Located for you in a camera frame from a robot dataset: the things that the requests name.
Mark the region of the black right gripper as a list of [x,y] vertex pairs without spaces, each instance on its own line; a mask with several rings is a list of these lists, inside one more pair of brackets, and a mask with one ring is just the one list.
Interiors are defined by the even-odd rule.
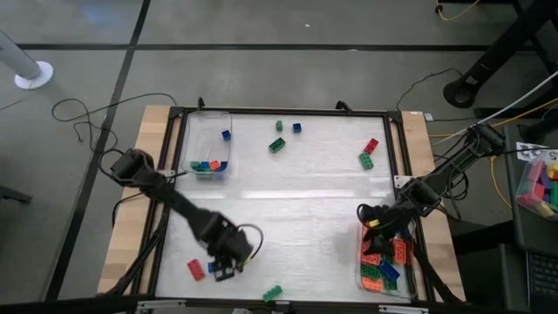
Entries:
[[409,224],[413,218],[410,207],[360,204],[357,206],[357,218],[365,232],[362,240],[362,256],[376,255],[378,250],[386,256],[394,256],[391,239],[400,235],[405,241],[412,239]]

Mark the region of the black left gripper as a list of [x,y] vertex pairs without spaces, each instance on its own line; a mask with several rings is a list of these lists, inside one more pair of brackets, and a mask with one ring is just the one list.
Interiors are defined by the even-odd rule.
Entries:
[[234,277],[235,271],[243,272],[245,263],[254,248],[238,226],[225,215],[214,211],[208,211],[203,215],[199,242],[216,260],[227,260],[234,265],[234,267],[216,267],[214,269],[216,282]]

